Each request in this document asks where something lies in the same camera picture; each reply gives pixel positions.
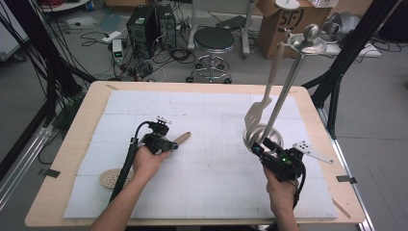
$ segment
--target forearm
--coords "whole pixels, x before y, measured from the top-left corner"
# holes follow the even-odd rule
[[[275,213],[279,231],[300,231],[294,218],[293,211],[280,211]]]
[[[124,230],[148,180],[135,177],[108,205],[90,230]]]

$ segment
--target human hand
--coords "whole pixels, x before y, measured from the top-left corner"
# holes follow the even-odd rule
[[[292,213],[294,194],[296,193],[296,187],[294,181],[279,182],[276,176],[269,169],[264,167],[264,173],[267,177],[267,192],[269,193],[270,209],[278,216],[279,213]]]
[[[135,155],[135,161],[133,162],[135,176],[133,179],[143,180],[147,183],[159,170],[162,161],[170,155],[170,152],[166,151],[158,155],[153,155],[150,150],[143,145]]]

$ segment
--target wooden coaster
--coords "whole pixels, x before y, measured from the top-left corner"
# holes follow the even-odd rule
[[[115,169],[109,169],[107,171],[102,172],[102,174],[99,175],[99,182],[101,183],[102,186],[108,188],[108,189],[113,189],[115,187],[117,177],[119,177],[120,173],[120,168],[115,168]],[[129,171],[128,176],[126,177],[125,184],[123,185],[126,186],[130,179],[133,177],[133,170]]]

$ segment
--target stool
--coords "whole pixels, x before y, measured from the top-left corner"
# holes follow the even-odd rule
[[[193,65],[191,76],[186,78],[187,83],[194,81],[194,74],[209,79],[226,77],[225,84],[231,84],[230,66],[224,59],[216,54],[231,51],[234,48],[234,37],[227,30],[218,27],[206,27],[194,33],[195,47],[204,50],[209,55],[198,58]]]

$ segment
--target power strip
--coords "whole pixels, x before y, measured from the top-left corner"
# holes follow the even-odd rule
[[[102,40],[105,41],[105,42],[109,42],[110,40],[120,36],[120,34],[122,34],[122,33],[120,33],[119,31],[115,31],[115,32],[111,33],[108,38],[102,38]]]

